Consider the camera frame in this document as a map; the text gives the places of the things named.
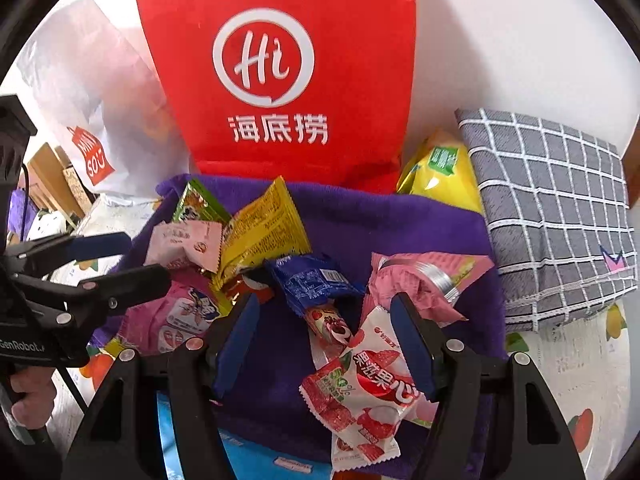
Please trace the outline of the left human hand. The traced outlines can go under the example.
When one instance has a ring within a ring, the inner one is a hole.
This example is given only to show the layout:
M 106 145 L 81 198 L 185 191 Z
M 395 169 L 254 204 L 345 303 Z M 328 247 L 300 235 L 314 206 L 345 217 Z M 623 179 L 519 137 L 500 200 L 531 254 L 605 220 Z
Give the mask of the left human hand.
M 49 367 L 27 367 L 10 378 L 13 391 L 24 394 L 12 405 L 12 415 L 27 429 L 43 428 L 52 414 L 56 396 L 53 372 Z

